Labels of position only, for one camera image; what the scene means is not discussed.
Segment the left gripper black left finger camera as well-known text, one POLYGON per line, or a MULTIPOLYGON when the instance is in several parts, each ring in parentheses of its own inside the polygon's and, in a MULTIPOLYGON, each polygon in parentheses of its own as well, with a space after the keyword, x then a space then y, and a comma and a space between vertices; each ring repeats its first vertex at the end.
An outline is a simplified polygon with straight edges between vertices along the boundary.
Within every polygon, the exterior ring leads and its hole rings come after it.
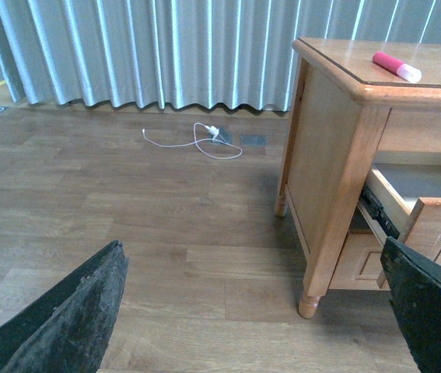
POLYGON ((0 372, 96 372, 119 312, 129 259, 104 246, 0 326, 0 372))

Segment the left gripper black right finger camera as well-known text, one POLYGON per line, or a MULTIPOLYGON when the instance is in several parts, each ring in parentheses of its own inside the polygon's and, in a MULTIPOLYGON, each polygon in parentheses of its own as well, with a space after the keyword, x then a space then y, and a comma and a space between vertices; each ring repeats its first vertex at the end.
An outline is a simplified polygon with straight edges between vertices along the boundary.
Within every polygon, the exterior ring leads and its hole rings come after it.
POLYGON ((391 307, 421 372, 441 372, 441 266, 393 237, 382 264, 391 307))

